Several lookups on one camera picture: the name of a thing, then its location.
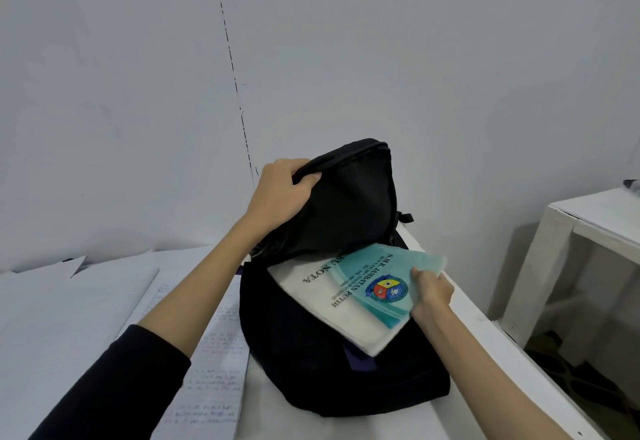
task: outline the white desk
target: white desk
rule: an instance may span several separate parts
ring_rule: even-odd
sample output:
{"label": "white desk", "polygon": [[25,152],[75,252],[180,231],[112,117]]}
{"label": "white desk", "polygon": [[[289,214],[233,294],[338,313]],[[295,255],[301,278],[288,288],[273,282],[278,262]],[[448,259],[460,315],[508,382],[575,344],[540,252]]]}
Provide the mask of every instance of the white desk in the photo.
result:
{"label": "white desk", "polygon": [[[619,188],[555,202],[545,209],[500,319],[501,327],[521,347],[545,310],[573,234],[600,245],[588,258],[580,278],[589,286],[586,296],[579,298],[596,307],[583,307],[578,312],[580,318],[560,349],[560,354],[575,365],[585,359],[608,312],[640,264],[640,197]],[[615,254],[627,260],[609,266]]]}
{"label": "white desk", "polygon": [[[398,232],[410,249],[422,250],[404,226]],[[544,373],[456,286],[451,306],[492,358],[576,440],[602,436]],[[294,408],[249,360],[237,440],[481,440],[484,435],[452,383],[451,393],[404,410],[357,418],[322,418]]]}

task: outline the black long-sleeve shirt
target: black long-sleeve shirt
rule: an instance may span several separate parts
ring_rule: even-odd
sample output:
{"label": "black long-sleeve shirt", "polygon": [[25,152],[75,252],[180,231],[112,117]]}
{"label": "black long-sleeve shirt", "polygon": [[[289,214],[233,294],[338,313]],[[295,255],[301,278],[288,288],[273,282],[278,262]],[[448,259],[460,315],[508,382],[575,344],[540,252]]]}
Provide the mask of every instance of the black long-sleeve shirt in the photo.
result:
{"label": "black long-sleeve shirt", "polygon": [[148,439],[190,365],[175,346],[130,325],[29,440]]}

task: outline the floor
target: floor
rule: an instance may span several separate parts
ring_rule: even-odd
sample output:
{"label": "floor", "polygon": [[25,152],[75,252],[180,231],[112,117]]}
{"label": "floor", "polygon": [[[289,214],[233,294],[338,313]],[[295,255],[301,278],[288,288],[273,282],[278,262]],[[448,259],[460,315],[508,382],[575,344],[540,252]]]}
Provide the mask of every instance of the floor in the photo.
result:
{"label": "floor", "polygon": [[526,353],[611,440],[640,440],[640,409],[612,381],[589,363],[572,367],[559,354],[562,339],[555,332],[535,336]]}

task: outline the handwritten notes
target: handwritten notes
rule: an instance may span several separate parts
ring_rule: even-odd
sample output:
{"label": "handwritten notes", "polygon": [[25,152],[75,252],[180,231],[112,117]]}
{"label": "handwritten notes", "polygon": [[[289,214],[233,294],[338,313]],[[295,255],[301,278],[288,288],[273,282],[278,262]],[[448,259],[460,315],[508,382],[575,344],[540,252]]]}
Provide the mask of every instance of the handwritten notes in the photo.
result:
{"label": "handwritten notes", "polygon": [[[162,283],[144,314],[172,284]],[[152,440],[232,440],[240,415],[249,359],[239,317],[240,278],[235,277],[191,358],[182,388],[164,412]]]}

